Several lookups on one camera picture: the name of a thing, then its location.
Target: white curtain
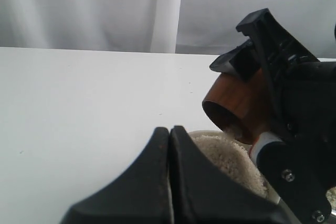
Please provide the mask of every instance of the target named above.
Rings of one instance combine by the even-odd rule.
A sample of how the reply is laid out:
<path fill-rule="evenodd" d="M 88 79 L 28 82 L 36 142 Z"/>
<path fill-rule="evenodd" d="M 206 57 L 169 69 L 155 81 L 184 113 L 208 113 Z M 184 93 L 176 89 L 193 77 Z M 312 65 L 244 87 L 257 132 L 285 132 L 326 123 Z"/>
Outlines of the white curtain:
<path fill-rule="evenodd" d="M 270 8 L 318 57 L 336 52 L 336 0 L 0 0 L 0 46 L 220 54 Z"/>

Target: white table surface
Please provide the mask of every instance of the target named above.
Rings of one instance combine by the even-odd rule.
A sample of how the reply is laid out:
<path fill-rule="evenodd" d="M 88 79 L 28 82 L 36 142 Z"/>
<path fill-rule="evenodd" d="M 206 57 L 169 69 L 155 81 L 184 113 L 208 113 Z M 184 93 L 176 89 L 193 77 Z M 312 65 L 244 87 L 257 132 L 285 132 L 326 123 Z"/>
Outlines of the white table surface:
<path fill-rule="evenodd" d="M 0 223 L 58 223 L 156 126 L 217 129 L 201 106 L 215 58 L 0 48 Z"/>

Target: white table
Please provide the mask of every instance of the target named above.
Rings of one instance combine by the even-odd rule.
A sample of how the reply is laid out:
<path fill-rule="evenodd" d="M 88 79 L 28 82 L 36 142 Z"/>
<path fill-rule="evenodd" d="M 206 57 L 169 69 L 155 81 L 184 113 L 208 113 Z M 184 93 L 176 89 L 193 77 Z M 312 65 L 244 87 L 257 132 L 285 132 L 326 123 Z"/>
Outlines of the white table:
<path fill-rule="evenodd" d="M 0 223 L 58 223 L 109 184 L 156 126 L 216 126 L 216 56 L 0 48 Z"/>

